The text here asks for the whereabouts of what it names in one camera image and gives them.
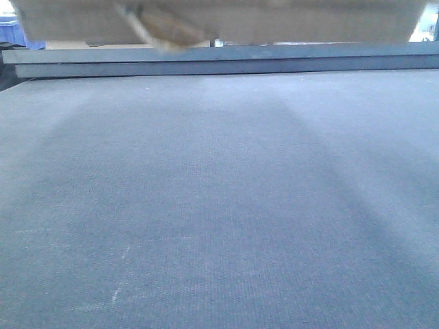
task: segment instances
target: textured fabric surface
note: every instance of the textured fabric surface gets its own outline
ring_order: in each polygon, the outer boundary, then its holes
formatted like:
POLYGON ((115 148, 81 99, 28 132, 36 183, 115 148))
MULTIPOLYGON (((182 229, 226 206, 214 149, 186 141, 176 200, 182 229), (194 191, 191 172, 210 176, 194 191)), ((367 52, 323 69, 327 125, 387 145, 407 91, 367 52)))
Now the textured fabric surface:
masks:
POLYGON ((0 93, 0 328, 439 328, 439 72, 0 93))

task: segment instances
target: gray metal frame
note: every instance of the gray metal frame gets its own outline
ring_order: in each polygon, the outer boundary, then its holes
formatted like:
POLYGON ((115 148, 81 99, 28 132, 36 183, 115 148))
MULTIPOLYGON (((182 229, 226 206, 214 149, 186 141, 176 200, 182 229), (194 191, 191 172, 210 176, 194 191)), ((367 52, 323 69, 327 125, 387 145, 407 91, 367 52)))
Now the gray metal frame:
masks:
POLYGON ((3 52, 19 77, 104 77, 439 69, 439 43, 3 52))

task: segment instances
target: gray mat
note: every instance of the gray mat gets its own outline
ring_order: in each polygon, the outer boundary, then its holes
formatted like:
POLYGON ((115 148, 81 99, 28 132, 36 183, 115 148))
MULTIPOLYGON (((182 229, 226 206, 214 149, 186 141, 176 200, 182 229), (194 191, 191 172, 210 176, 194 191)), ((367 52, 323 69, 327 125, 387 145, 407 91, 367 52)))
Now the gray mat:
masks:
POLYGON ((439 328, 439 72, 0 93, 0 328, 439 328))

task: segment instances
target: blue container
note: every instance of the blue container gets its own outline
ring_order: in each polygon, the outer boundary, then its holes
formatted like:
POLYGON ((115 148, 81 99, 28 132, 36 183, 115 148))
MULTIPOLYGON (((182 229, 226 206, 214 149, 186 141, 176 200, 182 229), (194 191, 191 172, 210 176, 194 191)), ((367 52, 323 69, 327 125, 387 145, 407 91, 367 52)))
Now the blue container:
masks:
POLYGON ((0 16, 0 42, 10 42, 29 49, 46 47, 43 41, 29 41, 15 15, 0 16))

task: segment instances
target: metal rail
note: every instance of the metal rail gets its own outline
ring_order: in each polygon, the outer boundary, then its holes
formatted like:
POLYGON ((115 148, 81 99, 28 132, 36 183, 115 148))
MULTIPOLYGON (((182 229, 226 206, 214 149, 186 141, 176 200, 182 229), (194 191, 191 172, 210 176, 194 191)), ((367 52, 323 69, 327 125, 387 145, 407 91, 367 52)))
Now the metal rail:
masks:
POLYGON ((154 49, 4 51, 19 77, 208 75, 388 69, 439 69, 439 43, 154 49))

